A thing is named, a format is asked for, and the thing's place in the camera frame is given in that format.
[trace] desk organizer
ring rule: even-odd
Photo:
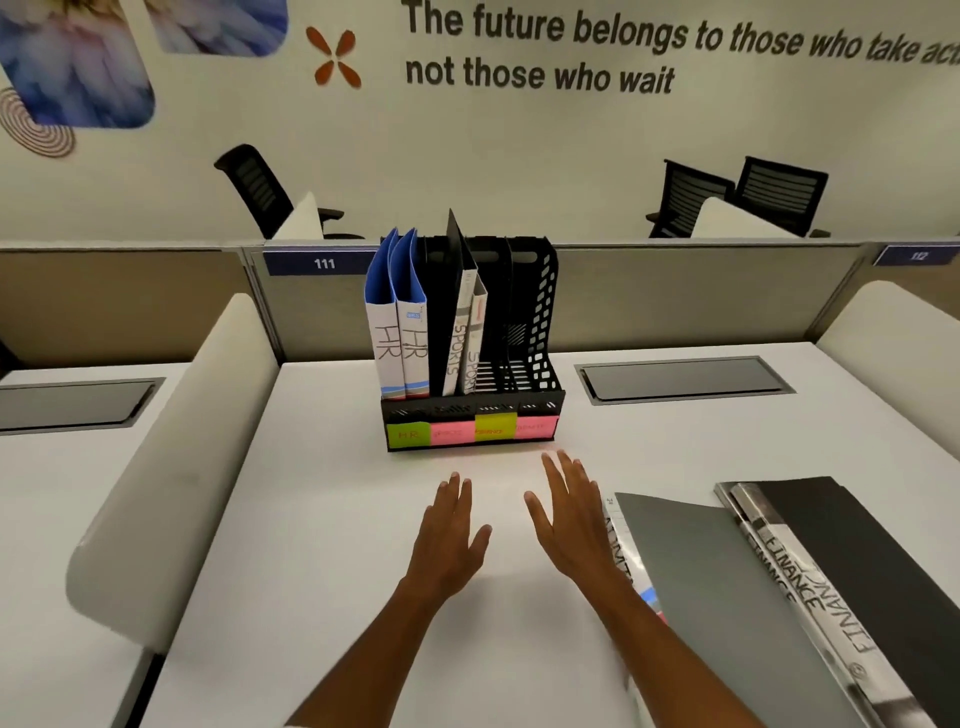
[[[426,238],[424,245],[429,252],[445,242]],[[476,390],[382,400],[391,452],[553,440],[565,396],[547,356],[557,253],[546,238],[476,237],[465,244],[488,292]]]

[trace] spiral graphic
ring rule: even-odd
[[[66,157],[77,146],[70,127],[37,124],[13,88],[0,89],[0,126],[17,144],[42,157]]]

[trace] abstract artwork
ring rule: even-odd
[[[361,86],[360,74],[354,71],[350,66],[341,61],[341,58],[352,51],[357,44],[357,36],[353,31],[343,31],[340,40],[337,41],[337,50],[331,51],[329,43],[326,42],[323,34],[312,25],[306,29],[306,39],[310,45],[319,50],[325,56],[333,58],[333,61],[327,61],[321,65],[313,75],[317,85],[327,85],[330,77],[333,75],[333,69],[337,68],[343,75],[344,80],[353,88]]]
[[[287,35],[286,0],[145,2],[167,53],[269,56]]]
[[[37,124],[13,88],[0,89],[0,127],[21,147],[41,157],[66,157],[77,146],[77,136],[70,127]]]
[[[40,126],[135,129],[154,115],[118,0],[0,0],[0,65]]]

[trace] yellow sticky note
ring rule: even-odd
[[[387,443],[391,449],[428,448],[430,446],[430,423],[387,425]]]
[[[513,440],[516,434],[516,412],[499,415],[477,415],[476,441]]]

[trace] wall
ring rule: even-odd
[[[526,232],[558,239],[626,239],[650,229],[664,158],[736,179],[745,155],[830,172],[815,221],[834,235],[951,235],[960,231],[955,169],[960,65],[922,64],[934,41],[953,42],[960,7],[948,0],[530,0],[524,12],[559,15],[558,41],[477,38],[473,3],[460,36],[427,35],[399,0],[289,0],[289,35],[262,59],[163,52],[142,3],[122,3],[156,94],[137,130],[76,131],[67,158],[37,157],[0,133],[0,220],[5,239],[243,239],[257,229],[216,157],[256,146],[295,200],[312,189],[347,217],[332,229],[377,235],[394,225],[444,227],[453,206],[469,233]],[[487,10],[505,12],[506,3]],[[592,20],[689,26],[687,45],[655,56],[646,47],[578,43],[577,11]],[[726,36],[697,50],[702,20]],[[738,22],[803,33],[793,57],[728,50]],[[362,79],[334,70],[308,42],[314,26]],[[811,58],[814,34],[845,28],[866,47],[852,60]],[[866,61],[879,32],[922,43],[909,63]],[[542,88],[468,87],[462,64],[541,66]],[[455,64],[454,85],[407,83],[407,61]],[[610,87],[557,90],[554,68],[584,61],[612,74]],[[620,71],[675,68],[671,93],[621,93]]]

